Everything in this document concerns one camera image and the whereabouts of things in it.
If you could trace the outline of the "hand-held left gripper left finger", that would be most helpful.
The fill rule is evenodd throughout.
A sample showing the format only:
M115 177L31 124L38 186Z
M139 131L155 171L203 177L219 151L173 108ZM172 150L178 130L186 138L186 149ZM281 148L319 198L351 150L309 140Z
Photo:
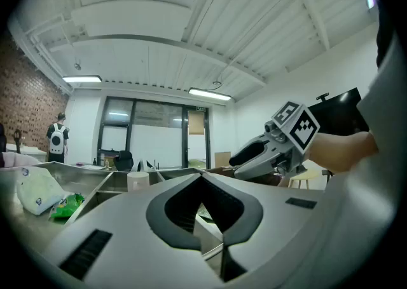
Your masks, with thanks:
M171 198L199 174L114 196L68 225L45 259L90 289L215 289L221 278L202 257L200 240L148 213L161 194Z

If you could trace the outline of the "person's right forearm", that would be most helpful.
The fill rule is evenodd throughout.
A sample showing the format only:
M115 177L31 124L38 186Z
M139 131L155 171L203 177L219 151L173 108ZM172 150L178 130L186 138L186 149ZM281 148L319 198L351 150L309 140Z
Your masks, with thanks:
M349 136L318 133L305 154L305 160L311 160L333 173L342 173L377 152L371 132L362 131Z

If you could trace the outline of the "steel compartment tray table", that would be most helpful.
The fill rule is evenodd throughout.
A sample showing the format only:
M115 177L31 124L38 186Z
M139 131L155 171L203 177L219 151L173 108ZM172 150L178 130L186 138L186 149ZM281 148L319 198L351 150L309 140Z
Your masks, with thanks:
M85 196L85 201L67 222L50 222L46 215L36 216L28 212L17 198L15 172L21 167L1 169L0 266L11 259L18 260L18 264L10 272L3 272L3 281L8 282L10 277L14 277L17 287L28 285L39 288L44 285L44 281L34 279L33 275L34 271L39 271L61 286L87 288L79 280L48 262L44 251L68 225L108 199L128 192L125 190L127 174L87 170L60 163L45 163L37 167L47 169L65 193L78 192ZM171 198L161 194L152 200L147 212L164 209L172 223L200 240L203 259L220 278L229 281L232 279L233 269L229 266L231 261L223 258L226 251L223 246L243 242L249 232L245 231L243 235L223 234L242 216L246 205L251 206L257 220L261 220L263 209L243 195L234 198L221 188L206 182L202 175L207 172L202 170L157 173L152 185L196 173L199 178ZM275 288L280 285L226 284L221 288Z

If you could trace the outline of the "wooden stool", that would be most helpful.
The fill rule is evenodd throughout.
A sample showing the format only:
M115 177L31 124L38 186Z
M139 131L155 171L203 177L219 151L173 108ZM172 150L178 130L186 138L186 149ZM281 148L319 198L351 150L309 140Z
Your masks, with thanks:
M291 188L294 182L298 183L298 188L301 188L301 182L304 181L306 185L306 189L309 189L309 180L317 178L319 176L319 172L317 170L309 169L300 173L297 176L294 176L290 179L288 188Z

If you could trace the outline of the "long ceiling light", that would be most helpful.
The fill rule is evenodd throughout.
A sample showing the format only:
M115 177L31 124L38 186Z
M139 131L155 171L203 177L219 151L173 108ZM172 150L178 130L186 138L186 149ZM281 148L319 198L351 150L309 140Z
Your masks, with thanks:
M101 83L102 78L98 75L64 76L66 83Z
M212 98L212 99L222 100L222 101L229 101L232 99L232 97L229 95L224 95L221 93L217 93L215 91L202 90L202 89L198 89L198 88L190 88L188 90L188 93L190 95L196 95L196 96L200 96L200 97Z

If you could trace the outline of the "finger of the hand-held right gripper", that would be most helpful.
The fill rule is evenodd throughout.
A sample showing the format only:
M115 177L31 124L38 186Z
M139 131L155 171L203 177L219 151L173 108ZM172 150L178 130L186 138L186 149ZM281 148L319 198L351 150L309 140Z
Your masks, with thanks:
M231 166L257 166L271 160L276 153L277 149L270 143L270 140L255 138L234 154L230 158L229 164Z
M276 166L285 161L286 157L281 153L264 153L245 164L239 166L234 173L235 178L239 180L249 180L272 173Z

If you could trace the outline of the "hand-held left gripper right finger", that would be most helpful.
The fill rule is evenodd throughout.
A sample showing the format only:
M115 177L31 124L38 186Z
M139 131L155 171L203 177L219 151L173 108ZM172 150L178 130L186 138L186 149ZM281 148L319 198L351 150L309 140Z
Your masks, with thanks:
M232 279L212 271L201 273L203 285L280 285L293 274L305 255L305 236L300 232L314 212L309 202L321 200L324 191L253 184L222 175L204 173L202 178L237 198L243 195L263 209L261 220L246 205L242 216L224 232L243 235L244 241L224 245Z

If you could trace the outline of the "cardboard sheet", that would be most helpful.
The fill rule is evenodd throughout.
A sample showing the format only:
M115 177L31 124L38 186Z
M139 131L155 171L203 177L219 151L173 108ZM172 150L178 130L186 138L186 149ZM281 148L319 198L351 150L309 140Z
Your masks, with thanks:
M222 168L224 166L229 166L230 158L231 158L231 152L215 152L214 153L215 168Z

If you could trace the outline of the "black wall monitor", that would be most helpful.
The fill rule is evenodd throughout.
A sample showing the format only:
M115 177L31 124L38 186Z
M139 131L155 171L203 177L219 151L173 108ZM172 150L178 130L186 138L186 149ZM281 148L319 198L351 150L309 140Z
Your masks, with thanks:
M369 131L357 109L361 96L357 88L309 107L320 125L319 133L348 136Z

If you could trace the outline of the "white side cabinet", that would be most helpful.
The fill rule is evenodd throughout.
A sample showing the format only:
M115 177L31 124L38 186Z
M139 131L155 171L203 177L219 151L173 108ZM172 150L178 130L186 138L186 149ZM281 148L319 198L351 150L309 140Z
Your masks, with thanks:
M17 152L16 144L6 144L7 152ZM29 147L26 145L20 146L20 153L36 158L41 163L47 161L47 153L39 150L37 147Z

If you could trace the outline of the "pink cloth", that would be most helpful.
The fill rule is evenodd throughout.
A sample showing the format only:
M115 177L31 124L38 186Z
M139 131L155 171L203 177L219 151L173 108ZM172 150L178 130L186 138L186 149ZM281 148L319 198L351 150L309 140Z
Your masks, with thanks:
M41 162L25 154L18 154L16 152L0 152L0 168L13 168L19 166L33 166Z

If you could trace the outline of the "dark wooden desk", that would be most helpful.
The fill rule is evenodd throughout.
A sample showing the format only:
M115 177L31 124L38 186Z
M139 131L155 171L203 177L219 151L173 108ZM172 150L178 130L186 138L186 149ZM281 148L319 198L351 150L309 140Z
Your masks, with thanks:
M114 168L112 168L112 167L93 165L91 163L84 163L84 162L72 163L72 164L70 164L70 166L78 167L78 168L85 168L87 170L114 171Z

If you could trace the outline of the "black framed glass door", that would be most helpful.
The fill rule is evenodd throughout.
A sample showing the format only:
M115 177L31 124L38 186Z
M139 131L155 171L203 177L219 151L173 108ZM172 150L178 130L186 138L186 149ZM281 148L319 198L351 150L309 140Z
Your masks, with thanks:
M188 135L188 111L200 111L205 114L205 135ZM182 114L183 167L205 170L210 168L210 131L209 111L205 107L183 107Z

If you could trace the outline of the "black framed window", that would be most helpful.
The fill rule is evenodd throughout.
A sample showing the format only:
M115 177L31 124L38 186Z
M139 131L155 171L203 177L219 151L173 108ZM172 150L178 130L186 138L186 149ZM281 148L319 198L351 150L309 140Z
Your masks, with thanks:
M120 151L128 151L135 165L142 160L156 169L184 167L184 113L184 107L177 104L107 97L96 162L112 166Z

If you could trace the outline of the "brown door blind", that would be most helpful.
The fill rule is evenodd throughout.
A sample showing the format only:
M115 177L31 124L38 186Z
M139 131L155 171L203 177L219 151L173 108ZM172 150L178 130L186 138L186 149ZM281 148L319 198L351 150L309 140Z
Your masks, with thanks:
M200 111L188 111L188 135L205 135L205 114Z

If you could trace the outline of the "person's shirt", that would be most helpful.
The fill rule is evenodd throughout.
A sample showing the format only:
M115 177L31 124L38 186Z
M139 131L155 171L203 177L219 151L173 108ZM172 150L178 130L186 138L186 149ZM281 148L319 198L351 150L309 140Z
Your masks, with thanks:
M388 289L407 257L407 56L397 36L361 108L378 152L343 180L310 273L325 289Z

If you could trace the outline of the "green snack packet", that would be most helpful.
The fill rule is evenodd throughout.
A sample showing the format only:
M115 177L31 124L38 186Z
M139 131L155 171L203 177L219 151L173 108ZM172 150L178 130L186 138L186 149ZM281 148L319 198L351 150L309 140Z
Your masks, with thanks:
M66 195L59 202L55 203L48 215L48 219L67 219L70 218L74 212L85 201L85 197L80 193L72 193Z

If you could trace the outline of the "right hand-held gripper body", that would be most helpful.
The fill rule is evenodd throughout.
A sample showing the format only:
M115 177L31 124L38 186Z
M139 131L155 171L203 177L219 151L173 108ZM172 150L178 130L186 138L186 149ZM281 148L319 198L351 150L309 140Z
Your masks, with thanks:
M320 125L304 104L288 101L265 123L272 145L272 166L281 174L299 174Z

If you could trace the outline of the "white cylindrical cup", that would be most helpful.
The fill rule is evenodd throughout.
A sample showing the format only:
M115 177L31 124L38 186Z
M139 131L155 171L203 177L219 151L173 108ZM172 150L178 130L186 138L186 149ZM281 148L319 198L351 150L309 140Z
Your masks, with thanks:
M127 174L127 189L130 191L138 191L149 187L149 173L144 171L133 171Z

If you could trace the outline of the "black office chair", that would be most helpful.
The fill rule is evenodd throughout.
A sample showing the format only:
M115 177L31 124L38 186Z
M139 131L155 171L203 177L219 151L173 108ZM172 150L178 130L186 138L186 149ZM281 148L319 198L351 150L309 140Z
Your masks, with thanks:
M119 154L113 158L113 162L118 171L131 171L134 165L130 151L120 151Z

